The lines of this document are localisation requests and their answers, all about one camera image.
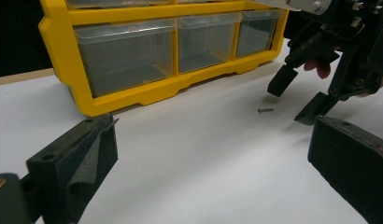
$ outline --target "yellow storage organizer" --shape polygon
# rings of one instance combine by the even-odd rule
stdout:
[[[41,0],[40,33],[81,113],[149,105],[193,83],[253,70],[281,50],[286,10],[244,0],[157,2],[164,5],[75,8],[64,0]],[[253,24],[258,20],[270,22]],[[256,26],[272,30],[250,29]],[[265,39],[251,47],[256,36]]]

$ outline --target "plastic drawer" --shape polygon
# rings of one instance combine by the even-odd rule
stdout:
[[[75,28],[93,97],[173,75],[175,19]]]
[[[288,6],[287,0],[254,0],[254,2],[262,5],[267,5],[271,7],[286,8],[290,10],[295,10],[295,8]]]
[[[73,8],[85,7],[147,7],[153,5],[167,5],[171,0],[66,0]]]
[[[179,73],[229,61],[237,22],[238,12],[178,18]]]
[[[228,0],[177,0],[179,4],[212,3],[212,2],[225,2],[225,1],[228,1]]]
[[[279,10],[243,11],[236,57],[269,50],[280,17],[283,13]]]

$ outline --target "small screw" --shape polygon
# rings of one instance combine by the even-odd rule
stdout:
[[[337,91],[337,89],[335,87],[332,87],[329,89],[329,93],[335,93]]]
[[[358,79],[355,84],[357,84],[358,86],[361,86],[362,84],[364,83],[364,80],[363,79]]]
[[[273,108],[266,108],[266,109],[258,109],[258,112],[259,112],[259,114],[261,114],[261,113],[264,113],[264,112],[270,112],[270,111],[273,111],[274,109]]]

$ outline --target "robotic arm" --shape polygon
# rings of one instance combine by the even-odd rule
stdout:
[[[383,0],[262,1],[300,9],[304,27],[287,24],[291,52],[268,92],[280,96],[311,60],[329,64],[340,56],[328,94],[319,92],[295,117],[315,125],[308,160],[369,223],[383,224],[383,140],[342,120],[323,117],[338,101],[373,94],[383,78]]]
[[[273,2],[279,7],[284,5]],[[313,125],[317,116],[326,115],[338,101],[377,92],[383,78],[383,1],[289,0],[287,4],[301,9],[300,16],[308,24],[286,36],[291,40],[291,52],[286,65],[270,82],[268,92],[281,96],[297,76],[294,68],[311,60],[329,64],[339,57],[334,49],[343,52],[328,94],[319,92],[296,121]]]

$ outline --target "black plastic mount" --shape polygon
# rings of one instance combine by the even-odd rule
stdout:
[[[115,122],[85,119],[30,158],[21,181],[0,174],[0,224],[78,223],[118,159]]]
[[[308,160],[369,223],[383,224],[383,140],[340,119],[318,117]]]

